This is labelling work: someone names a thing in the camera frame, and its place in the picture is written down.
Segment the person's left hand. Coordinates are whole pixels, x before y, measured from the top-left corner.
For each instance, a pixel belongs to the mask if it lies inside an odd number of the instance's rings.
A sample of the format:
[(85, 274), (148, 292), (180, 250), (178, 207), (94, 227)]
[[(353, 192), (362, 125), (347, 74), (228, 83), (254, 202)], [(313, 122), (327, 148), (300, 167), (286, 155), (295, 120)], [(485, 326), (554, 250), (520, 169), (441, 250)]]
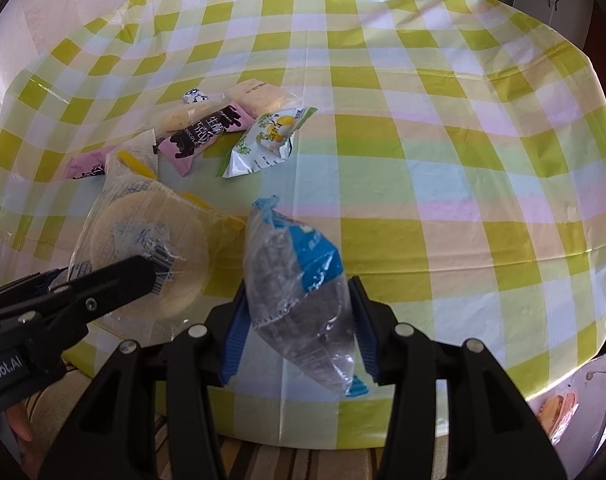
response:
[(38, 446), (38, 442), (34, 440), (26, 406), (19, 403), (8, 408), (5, 414), (12, 435), (18, 444), (21, 469), (30, 479), (36, 479), (44, 460), (44, 454)]

